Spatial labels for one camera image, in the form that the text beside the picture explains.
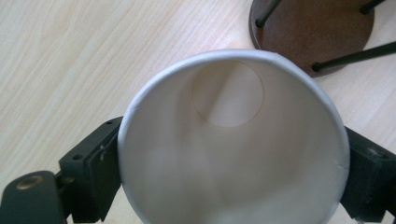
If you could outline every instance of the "black rod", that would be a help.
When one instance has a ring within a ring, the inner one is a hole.
[[[268,18],[274,12],[274,10],[276,9],[277,5],[279,5],[279,3],[280,3],[280,0],[271,0],[270,1],[267,8],[262,13],[262,16],[256,20],[257,27],[260,27],[260,28],[264,27],[265,22],[268,20]]]
[[[384,2],[385,0],[373,0],[361,7],[361,14],[369,14],[376,6]]]
[[[357,63],[360,61],[385,56],[391,53],[396,53],[396,42],[392,42],[373,49],[362,50],[360,52],[352,53],[344,57],[329,60],[324,63],[314,63],[312,65],[312,69],[315,72],[318,72],[325,68],[335,67],[338,65],[343,65],[348,63]]]

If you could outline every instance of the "round brown base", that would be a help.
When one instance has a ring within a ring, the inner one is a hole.
[[[361,51],[374,24],[374,12],[359,12],[368,0],[283,0],[265,26],[256,26],[270,0],[253,0],[249,30],[256,49],[276,52],[302,68],[309,76],[319,77],[342,66],[320,72],[313,63]]]

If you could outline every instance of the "white cup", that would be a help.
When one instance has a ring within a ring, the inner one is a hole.
[[[120,176],[145,223],[326,223],[349,147],[326,93],[289,60],[226,49],[164,69],[132,100]]]

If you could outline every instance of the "wood grain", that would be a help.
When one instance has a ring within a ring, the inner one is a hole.
[[[251,0],[0,1],[0,189],[58,160],[171,63],[254,49]],[[396,40],[381,4],[366,48]],[[317,78],[345,125],[396,152],[396,55]],[[141,223],[119,191],[105,223]],[[340,207],[330,223],[356,223]]]

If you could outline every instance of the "brown disc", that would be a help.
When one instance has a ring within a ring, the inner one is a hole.
[[[359,12],[368,0],[283,0],[259,28],[255,21],[270,1],[253,0],[249,31],[254,46],[288,58],[311,77],[340,69],[315,72],[311,66],[361,51],[373,29],[374,12]]]

